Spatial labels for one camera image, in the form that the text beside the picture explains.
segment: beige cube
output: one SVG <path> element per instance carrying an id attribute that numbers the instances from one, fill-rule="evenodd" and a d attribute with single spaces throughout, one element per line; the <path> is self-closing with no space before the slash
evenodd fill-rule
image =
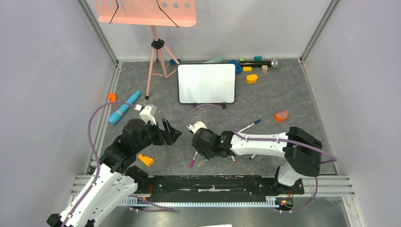
<path id="1" fill-rule="evenodd" d="M 268 69 L 267 65 L 262 65 L 262 73 L 267 73 Z"/>

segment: orange piece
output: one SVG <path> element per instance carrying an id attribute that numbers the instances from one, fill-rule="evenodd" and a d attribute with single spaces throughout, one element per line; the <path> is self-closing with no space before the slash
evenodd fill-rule
<path id="1" fill-rule="evenodd" d="M 276 121 L 278 122 L 283 122 L 288 118 L 288 110 L 280 112 L 280 113 L 276 113 L 274 115 L 274 119 L 276 119 Z"/>
<path id="2" fill-rule="evenodd" d="M 151 166 L 155 162 L 153 160 L 153 158 L 148 157 L 148 156 L 138 155 L 138 158 L 148 167 Z"/>
<path id="3" fill-rule="evenodd" d="M 109 93 L 109 101 L 110 102 L 117 101 L 117 96 L 114 93 Z"/>

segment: orange music stand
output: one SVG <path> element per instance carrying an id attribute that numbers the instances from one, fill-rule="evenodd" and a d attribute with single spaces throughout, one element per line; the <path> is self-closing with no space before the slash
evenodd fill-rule
<path id="1" fill-rule="evenodd" d="M 150 25 L 153 33 L 152 54 L 148 74 L 148 86 L 145 99 L 149 99 L 150 81 L 153 76 L 170 77 L 177 69 L 167 74 L 162 48 L 179 65 L 166 46 L 159 39 L 156 26 L 191 27 L 196 24 L 195 0 L 94 0 L 99 21 L 104 23 L 120 23 L 132 25 Z M 153 60 L 162 65 L 163 74 L 153 73 Z"/>

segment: black tube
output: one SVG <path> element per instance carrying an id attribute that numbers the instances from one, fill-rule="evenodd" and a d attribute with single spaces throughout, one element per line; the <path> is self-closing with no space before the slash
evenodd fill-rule
<path id="1" fill-rule="evenodd" d="M 271 61 L 239 61 L 240 66 L 251 66 L 251 67 L 262 67 L 262 65 L 267 65 L 271 67 Z"/>

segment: gray speckled mat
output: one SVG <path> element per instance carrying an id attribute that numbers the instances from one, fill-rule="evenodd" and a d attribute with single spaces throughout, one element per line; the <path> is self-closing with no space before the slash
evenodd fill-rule
<path id="1" fill-rule="evenodd" d="M 166 62 L 167 71 L 176 68 Z M 182 105 L 178 102 L 177 74 L 165 79 L 153 76 L 150 85 L 150 99 L 145 100 L 149 62 L 125 62 L 122 65 L 120 78 L 117 84 L 117 100 L 126 101 L 137 90 L 142 92 L 136 104 L 154 104 L 157 106 L 155 118 L 161 122 L 162 118 L 169 120 L 170 124 L 183 135 L 172 146 L 150 146 L 142 151 L 142 155 L 155 160 L 151 167 L 144 165 L 139 159 L 135 164 L 150 175 L 218 175 L 218 174 L 258 174 L 274 175 L 276 168 L 285 163 L 278 157 L 258 155 L 249 160 L 249 155 L 236 157 L 235 164 L 231 158 L 215 157 L 206 162 L 201 156 L 197 156 L 192 168 L 188 168 L 195 149 L 191 146 L 192 135 L 185 127 L 188 114 L 192 105 Z M 162 73 L 159 62 L 155 62 L 154 71 Z M 259 79 L 255 84 L 245 83 L 245 77 L 249 74 L 258 74 Z M 118 105 L 112 107 L 112 111 L 118 109 Z M 262 75 L 261 69 L 253 68 L 252 72 L 242 72 L 236 76 L 236 100 L 233 104 L 227 104 L 226 110 L 232 117 L 234 127 L 242 129 L 257 119 L 262 121 L 244 131 L 248 134 L 274 134 L 288 131 L 290 126 L 304 129 L 323 142 L 327 150 L 327 142 L 324 139 L 317 113 L 308 89 L 308 85 L 301 66 L 296 59 L 279 60 L 278 69 L 269 69 Z M 276 122 L 274 114 L 281 111 L 289 111 L 289 117 L 285 122 Z M 109 124 L 106 130 L 103 150 L 109 146 L 115 137 L 122 133 L 122 128 L 132 118 L 139 118 L 139 112 L 128 110 L 122 119 L 115 125 Z M 203 121 L 209 129 L 217 134 L 229 130 L 228 121 L 218 109 L 207 107 L 198 110 L 191 123 Z M 334 174 L 332 164 L 326 164 L 321 168 L 321 174 Z"/>

